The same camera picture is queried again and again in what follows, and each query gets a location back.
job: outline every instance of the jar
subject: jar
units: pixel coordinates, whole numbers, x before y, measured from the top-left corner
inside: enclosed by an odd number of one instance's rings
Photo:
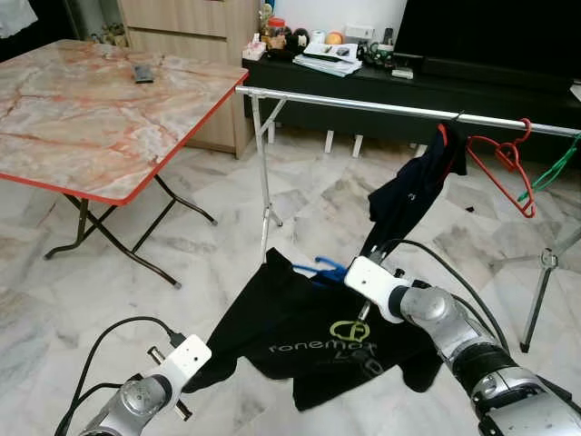
[[[278,35],[284,34],[284,20],[276,16],[269,18],[267,25],[267,36],[273,38]]]

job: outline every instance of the red table edge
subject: red table edge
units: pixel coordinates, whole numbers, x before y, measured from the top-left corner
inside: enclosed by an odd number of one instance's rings
[[[163,158],[163,160],[161,162],[159,162],[157,164],[157,166],[155,166],[152,169],[152,171],[149,174],[147,174],[147,176],[125,198],[112,199],[112,198],[102,197],[100,195],[93,195],[90,193],[81,193],[81,192],[75,191],[73,189],[63,188],[62,186],[55,186],[53,184],[36,182],[34,180],[24,179],[22,177],[10,175],[10,174],[5,174],[5,173],[0,173],[0,179],[6,179],[6,180],[13,181],[13,182],[28,184],[28,185],[36,186],[38,188],[44,188],[44,189],[48,189],[50,191],[55,191],[58,193],[65,193],[65,194],[69,194],[69,195],[74,195],[75,197],[86,198],[87,200],[92,200],[92,201],[95,201],[98,203],[106,203],[106,204],[111,204],[113,206],[125,206],[126,204],[129,204],[130,202],[132,202],[134,200],[134,198],[145,188],[145,186],[147,186],[149,184],[149,182],[152,180],[152,178],[155,177],[155,175],[157,173],[159,173],[168,162],[170,162],[170,160],[175,156],[175,154],[178,153],[180,151],[180,149],[183,148],[185,143],[187,143],[188,140],[192,136],[194,136],[202,128],[202,126],[206,123],[206,121],[208,121],[208,118],[210,118],[218,110],[218,108],[220,108],[220,106],[222,106],[222,104],[232,94],[234,94],[234,91],[236,90],[236,86],[243,83],[248,78],[248,76],[249,76],[249,72],[248,72],[248,70],[246,70],[246,74],[241,79],[239,79],[238,82],[236,82],[236,84],[234,84],[234,86],[224,95],[224,97],[222,97],[213,106],[213,108],[191,129],[191,131],[189,133],[187,133],[183,137],[183,139],[177,145],[175,145],[169,153],[167,153],[167,155]]]

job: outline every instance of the television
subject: television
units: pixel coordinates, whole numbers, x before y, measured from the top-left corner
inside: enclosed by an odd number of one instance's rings
[[[408,0],[395,52],[442,74],[571,85],[581,79],[580,24],[579,0]]]

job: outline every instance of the clothes rack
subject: clothes rack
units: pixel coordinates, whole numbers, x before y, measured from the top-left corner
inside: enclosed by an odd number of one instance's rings
[[[465,124],[479,124],[487,125],[491,127],[501,127],[506,129],[527,131],[530,129],[531,133],[538,134],[551,134],[555,136],[565,136],[574,138],[581,134],[581,130],[572,129],[568,127],[560,127],[549,124],[536,124],[531,123],[527,125],[523,121],[507,120],[503,118],[494,118],[489,116],[481,116],[474,114],[465,114],[464,112],[446,112],[446,111],[436,111],[432,109],[425,109],[419,107],[410,106],[400,106],[394,104],[379,104],[371,102],[361,102],[358,100],[348,100],[343,98],[326,97],[323,95],[311,95],[311,94],[297,94],[290,93],[287,91],[279,91],[266,88],[258,88],[253,86],[237,86],[236,92],[238,94],[248,95],[251,98],[251,108],[252,117],[254,121],[254,133],[256,134],[256,149],[261,162],[261,186],[262,186],[262,200],[263,200],[263,214],[262,214],[262,237],[261,237],[261,262],[264,261],[267,250],[267,242],[269,236],[269,227],[271,220],[273,220],[277,225],[282,226],[281,218],[276,214],[273,209],[271,194],[269,190],[268,181],[268,162],[266,159],[266,153],[264,152],[264,144],[262,142],[262,137],[264,133],[269,129],[269,127],[275,122],[276,117],[281,112],[282,108],[287,102],[297,102],[305,104],[319,104],[326,106],[341,107],[345,109],[355,109],[361,111],[378,112],[383,114],[398,114],[406,116],[415,116],[419,118],[428,118],[434,120],[449,120],[456,121]],[[273,100],[278,100],[278,103],[272,110],[271,114],[268,116],[266,121],[262,123],[261,121],[261,109],[260,100],[264,98],[270,98]],[[571,237],[566,238],[562,243],[556,245],[556,249],[551,251],[544,251],[541,255],[541,277],[539,278],[539,285],[537,286],[537,294],[533,305],[531,307],[531,312],[529,314],[527,327],[525,330],[525,338],[521,342],[521,350],[523,352],[528,351],[528,346],[530,344],[530,339],[532,337],[533,330],[537,321],[538,313],[543,301],[545,294],[545,289],[547,287],[547,281],[550,273],[557,266],[557,256],[563,254],[570,246],[572,246],[580,238],[579,231],[575,232]],[[519,260],[527,260],[528,258],[518,258]],[[515,260],[506,259],[504,261],[499,261],[499,263],[514,262]]]

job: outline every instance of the red hanger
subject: red hanger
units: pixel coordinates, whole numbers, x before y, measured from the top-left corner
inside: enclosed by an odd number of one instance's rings
[[[478,166],[480,168],[482,168],[482,170],[487,174],[487,176],[490,178],[490,180],[492,180],[492,182],[494,182],[494,184],[498,187],[498,189],[500,191],[502,191],[502,193],[508,198],[508,200],[510,200],[512,202],[512,204],[514,204],[516,206],[516,208],[523,215],[526,216],[526,218],[532,218],[533,216],[535,216],[535,213],[537,212],[537,206],[535,205],[535,197],[533,195],[533,188],[530,185],[530,181],[528,180],[527,173],[525,173],[525,170],[523,169],[523,167],[520,164],[520,155],[518,153],[518,146],[520,144],[522,144],[523,142],[525,142],[528,139],[528,137],[530,136],[531,125],[530,125],[530,121],[526,118],[523,118],[520,121],[522,121],[525,124],[525,126],[527,127],[527,131],[525,132],[525,135],[522,138],[517,138],[512,143],[499,144],[490,138],[486,138],[486,136],[470,136],[468,138],[466,150],[467,150],[468,154],[470,154],[470,156],[472,156],[472,159],[474,159],[474,161],[478,164]],[[493,145],[495,147],[494,154],[497,157],[497,159],[500,161],[500,163],[505,168],[507,168],[507,170],[509,170],[511,173],[514,172],[515,170],[518,170],[518,172],[520,173],[520,176],[523,179],[523,182],[525,182],[525,187],[527,188],[528,201],[525,205],[522,205],[521,203],[519,203],[518,200],[515,198],[515,196],[513,196],[512,194],[510,194],[508,192],[508,190],[495,177],[495,175],[492,174],[492,172],[480,160],[480,158],[478,158],[478,156],[476,156],[476,154],[472,150],[472,144],[474,143],[474,141],[480,141],[482,143]]]

